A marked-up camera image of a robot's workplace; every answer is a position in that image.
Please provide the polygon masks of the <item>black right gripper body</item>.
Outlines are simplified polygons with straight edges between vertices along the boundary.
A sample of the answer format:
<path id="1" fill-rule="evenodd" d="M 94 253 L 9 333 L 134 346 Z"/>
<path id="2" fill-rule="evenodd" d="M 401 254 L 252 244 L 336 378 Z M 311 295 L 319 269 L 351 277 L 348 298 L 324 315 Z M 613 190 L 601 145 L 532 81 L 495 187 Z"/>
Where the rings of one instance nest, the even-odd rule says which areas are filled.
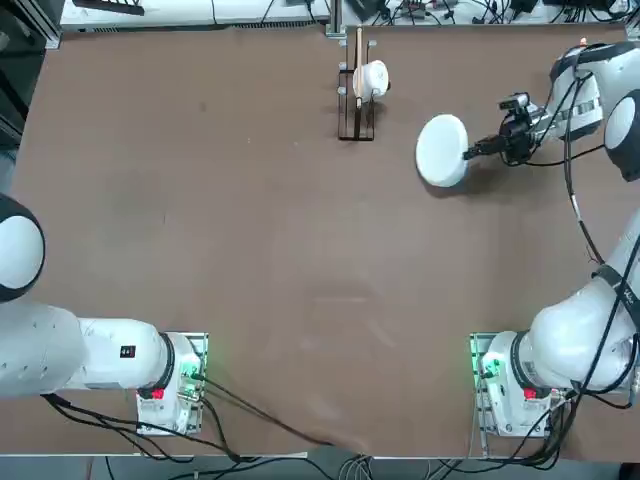
<path id="1" fill-rule="evenodd" d="M 504 164 L 524 164 L 531 159 L 541 110 L 508 110 L 499 127 L 504 140 L 500 153 Z"/>

